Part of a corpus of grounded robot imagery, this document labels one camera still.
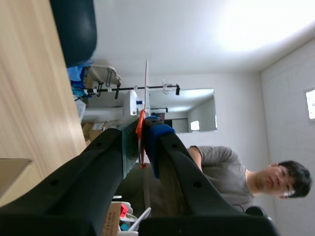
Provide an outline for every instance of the red object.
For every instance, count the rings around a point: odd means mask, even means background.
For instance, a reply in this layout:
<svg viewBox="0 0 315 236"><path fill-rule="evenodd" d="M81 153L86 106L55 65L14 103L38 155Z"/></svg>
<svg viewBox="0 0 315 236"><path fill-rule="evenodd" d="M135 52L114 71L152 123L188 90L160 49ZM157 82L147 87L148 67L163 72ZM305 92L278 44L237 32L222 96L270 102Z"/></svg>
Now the red object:
<svg viewBox="0 0 315 236"><path fill-rule="evenodd" d="M128 208L124 204L122 204L120 207L120 217L125 217L127 212Z"/></svg>
<svg viewBox="0 0 315 236"><path fill-rule="evenodd" d="M144 121L144 116L146 114L146 111L143 109L141 112L140 112L140 117L139 117L139 121L138 121L138 125L137 125L137 128L136 128L136 134L138 135L138 140L140 140L140 143L141 143L141 150L140 150L140 153L141 153L141 163L140 163L140 166L142 169L144 169L146 167L146 164L144 164L144 148L143 148L143 144L142 144L142 128L143 128L143 121Z"/></svg>

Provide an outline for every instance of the blue clamp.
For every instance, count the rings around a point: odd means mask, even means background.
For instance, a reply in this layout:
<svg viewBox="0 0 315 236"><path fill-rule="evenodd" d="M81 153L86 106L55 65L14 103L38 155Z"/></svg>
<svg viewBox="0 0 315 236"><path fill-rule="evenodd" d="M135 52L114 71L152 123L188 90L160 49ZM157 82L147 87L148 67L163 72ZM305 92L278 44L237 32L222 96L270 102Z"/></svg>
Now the blue clamp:
<svg viewBox="0 0 315 236"><path fill-rule="evenodd" d="M158 119L156 116L150 116L145 119ZM146 154L150 157L150 162L154 171L154 176L158 179L158 157L155 156L156 142L160 135L173 133L175 130L167 124L154 125L149 128L144 128L142 133L143 145Z"/></svg>

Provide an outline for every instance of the black hair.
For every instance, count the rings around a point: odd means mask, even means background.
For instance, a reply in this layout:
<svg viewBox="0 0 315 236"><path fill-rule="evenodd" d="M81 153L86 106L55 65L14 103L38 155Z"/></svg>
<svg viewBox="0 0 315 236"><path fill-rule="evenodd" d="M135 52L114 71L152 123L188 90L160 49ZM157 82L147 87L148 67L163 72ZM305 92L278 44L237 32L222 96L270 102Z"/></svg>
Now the black hair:
<svg viewBox="0 0 315 236"><path fill-rule="evenodd" d="M294 177L294 194L289 198L305 197L312 186L313 180L308 169L296 161L284 161L278 163L279 166L286 167L289 175Z"/></svg>

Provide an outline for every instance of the window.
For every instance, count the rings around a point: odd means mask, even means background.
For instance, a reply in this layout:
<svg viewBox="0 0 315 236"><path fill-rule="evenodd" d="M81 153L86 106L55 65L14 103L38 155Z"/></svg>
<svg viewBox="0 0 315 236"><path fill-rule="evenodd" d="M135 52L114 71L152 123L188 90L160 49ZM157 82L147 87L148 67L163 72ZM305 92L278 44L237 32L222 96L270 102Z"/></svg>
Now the window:
<svg viewBox="0 0 315 236"><path fill-rule="evenodd" d="M307 107L309 110L309 117L315 120L315 89L306 93Z"/></svg>
<svg viewBox="0 0 315 236"><path fill-rule="evenodd" d="M190 129L192 131L198 131L199 130L199 121L193 121L190 123Z"/></svg>

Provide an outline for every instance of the white wall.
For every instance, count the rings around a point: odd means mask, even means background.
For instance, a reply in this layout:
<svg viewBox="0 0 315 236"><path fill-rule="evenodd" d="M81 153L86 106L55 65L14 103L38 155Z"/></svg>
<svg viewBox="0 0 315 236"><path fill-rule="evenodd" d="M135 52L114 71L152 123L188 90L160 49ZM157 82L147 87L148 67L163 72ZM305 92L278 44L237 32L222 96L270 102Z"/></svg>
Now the white wall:
<svg viewBox="0 0 315 236"><path fill-rule="evenodd" d="M196 120L199 121L199 131L211 131L217 129L216 106L213 98L188 112L189 132L192 132L190 123Z"/></svg>
<svg viewBox="0 0 315 236"><path fill-rule="evenodd" d="M308 120L304 90L315 88L315 40L263 71L270 158L292 159L315 173L315 122ZM277 223L283 236L315 235L315 193L288 201L276 200Z"/></svg>
<svg viewBox="0 0 315 236"><path fill-rule="evenodd" d="M173 119L173 129L175 129L176 134L188 133L188 119Z"/></svg>
<svg viewBox="0 0 315 236"><path fill-rule="evenodd" d="M187 119L187 112L168 112L165 113L165 119Z"/></svg>
<svg viewBox="0 0 315 236"><path fill-rule="evenodd" d="M259 75L182 75L150 77L151 86L179 84L181 89L215 91L217 132L178 134L185 146L225 145L235 150L245 166L258 171L269 164L265 116ZM143 86L143 77L122 78L122 88ZM255 204L262 206L273 219L274 201L268 196L258 197Z"/></svg>

